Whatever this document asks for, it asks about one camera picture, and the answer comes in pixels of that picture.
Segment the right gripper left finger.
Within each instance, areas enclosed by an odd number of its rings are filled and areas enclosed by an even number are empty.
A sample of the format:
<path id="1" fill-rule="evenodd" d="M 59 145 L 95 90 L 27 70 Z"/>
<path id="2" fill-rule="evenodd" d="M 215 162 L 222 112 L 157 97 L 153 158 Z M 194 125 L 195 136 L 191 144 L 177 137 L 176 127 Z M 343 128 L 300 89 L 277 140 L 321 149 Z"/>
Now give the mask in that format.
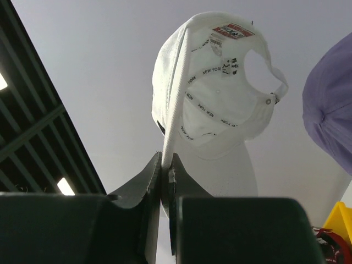
<path id="1" fill-rule="evenodd" d="M 1 193 L 1 263 L 155 263 L 161 153 L 109 195 Z"/>

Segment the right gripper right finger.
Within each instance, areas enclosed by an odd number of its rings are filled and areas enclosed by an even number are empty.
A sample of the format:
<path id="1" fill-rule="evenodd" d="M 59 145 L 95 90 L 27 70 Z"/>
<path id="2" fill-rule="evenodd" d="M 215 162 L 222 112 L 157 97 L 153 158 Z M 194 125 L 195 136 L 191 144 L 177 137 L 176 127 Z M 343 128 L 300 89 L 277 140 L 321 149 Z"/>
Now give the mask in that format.
<path id="1" fill-rule="evenodd" d="M 288 198 L 213 197 L 173 156 L 162 177 L 177 263 L 324 263 L 302 206 Z"/>

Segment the white baseball cap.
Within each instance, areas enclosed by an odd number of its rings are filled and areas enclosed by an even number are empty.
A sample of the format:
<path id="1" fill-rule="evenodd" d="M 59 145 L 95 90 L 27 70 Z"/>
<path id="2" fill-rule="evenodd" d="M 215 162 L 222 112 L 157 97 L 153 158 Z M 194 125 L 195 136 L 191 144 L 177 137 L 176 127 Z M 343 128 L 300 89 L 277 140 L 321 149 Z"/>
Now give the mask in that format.
<path id="1" fill-rule="evenodd" d="M 249 51 L 280 81 L 272 93 L 245 73 Z M 152 117 L 164 135 L 162 203 L 176 194 L 255 197 L 257 181 L 245 143 L 269 125 L 286 95 L 284 74 L 250 21 L 224 12 L 194 15 L 161 47 L 152 75 Z"/>

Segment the purple baseball cap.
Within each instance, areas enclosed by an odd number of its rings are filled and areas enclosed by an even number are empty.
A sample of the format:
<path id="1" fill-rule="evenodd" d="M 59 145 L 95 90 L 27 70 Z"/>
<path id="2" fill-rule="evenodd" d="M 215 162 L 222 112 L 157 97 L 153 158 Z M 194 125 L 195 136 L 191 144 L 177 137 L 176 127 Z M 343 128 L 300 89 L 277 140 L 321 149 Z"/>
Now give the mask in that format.
<path id="1" fill-rule="evenodd" d="M 313 142 L 351 173 L 351 35 L 318 61 L 302 92 L 302 118 Z"/>

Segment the red baseball cap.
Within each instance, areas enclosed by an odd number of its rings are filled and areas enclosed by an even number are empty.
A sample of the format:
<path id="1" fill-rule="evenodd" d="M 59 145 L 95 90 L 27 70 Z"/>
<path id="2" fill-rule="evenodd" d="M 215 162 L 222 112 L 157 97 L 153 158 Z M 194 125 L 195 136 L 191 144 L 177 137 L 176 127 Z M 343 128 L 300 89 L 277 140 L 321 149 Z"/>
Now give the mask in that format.
<path id="1" fill-rule="evenodd" d="M 351 250 L 346 241 L 330 229 L 312 227 L 328 264 L 351 264 Z"/>

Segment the yellow plastic bin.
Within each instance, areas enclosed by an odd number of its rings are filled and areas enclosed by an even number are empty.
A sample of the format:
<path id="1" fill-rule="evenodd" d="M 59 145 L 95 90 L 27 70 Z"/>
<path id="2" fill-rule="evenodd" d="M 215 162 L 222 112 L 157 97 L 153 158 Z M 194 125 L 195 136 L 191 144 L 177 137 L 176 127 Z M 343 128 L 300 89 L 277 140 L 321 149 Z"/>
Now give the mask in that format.
<path id="1" fill-rule="evenodd" d="M 334 205 L 323 227 L 338 234 L 351 246 L 351 208 L 344 202 L 337 202 Z"/>

